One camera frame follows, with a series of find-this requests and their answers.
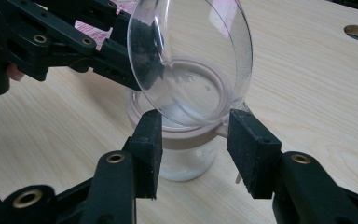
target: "wooden table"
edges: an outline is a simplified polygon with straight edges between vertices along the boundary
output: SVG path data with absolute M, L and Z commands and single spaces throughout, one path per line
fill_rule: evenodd
M 323 0 L 242 0 L 254 45 L 247 95 L 283 143 L 315 157 L 358 192 L 358 41 L 343 29 L 358 10 Z M 98 159 L 120 150 L 132 128 L 124 88 L 92 73 L 51 69 L 0 96 L 0 197 L 34 184 L 62 192 L 90 178 Z M 221 139 L 203 176 L 160 179 L 156 201 L 138 200 L 139 223 L 273 223 L 271 201 L 254 201 Z

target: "robotic arm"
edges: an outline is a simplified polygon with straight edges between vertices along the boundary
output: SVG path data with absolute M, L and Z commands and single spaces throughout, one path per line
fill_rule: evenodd
M 0 94 L 9 88 L 9 63 L 39 81 L 46 79 L 49 67 L 69 66 L 77 72 L 92 67 L 139 91 L 127 53 L 130 15 L 116 12 L 109 0 L 0 0 Z M 74 28 L 76 20 L 103 30 L 113 27 L 101 50 Z M 153 35 L 153 25 L 145 29 Z M 21 189 L 0 201 L 0 223 L 135 223 L 134 199 L 156 197 L 161 157 L 161 136 L 153 135 L 161 133 L 161 117 L 156 111 L 146 116 L 123 152 L 102 156 L 92 180 L 57 196 L 46 186 Z M 251 113 L 233 110 L 229 122 L 228 152 L 255 199 L 274 195 L 279 223 L 358 223 L 358 195 L 337 186 L 314 158 L 281 153 L 281 142 Z M 152 141 L 139 140 L 145 136 Z M 126 181 L 126 188 L 115 185 L 107 173 Z M 114 190 L 104 197 L 107 187 Z M 110 203 L 114 201 L 123 206 Z M 98 204 L 110 207 L 93 209 Z
M 9 62 L 38 81 L 46 79 L 49 67 L 69 66 L 77 72 L 92 67 L 139 91 L 126 47 L 129 19 L 108 0 L 0 0 L 0 94 L 9 88 Z M 114 27 L 114 32 L 96 50 L 95 41 L 74 28 L 76 20 L 103 30 Z

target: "clear plastic bowl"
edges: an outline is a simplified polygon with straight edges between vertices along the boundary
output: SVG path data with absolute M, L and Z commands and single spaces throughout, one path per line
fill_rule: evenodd
M 178 124 L 220 123 L 242 105 L 252 42 L 236 0 L 140 0 L 128 50 L 145 97 Z

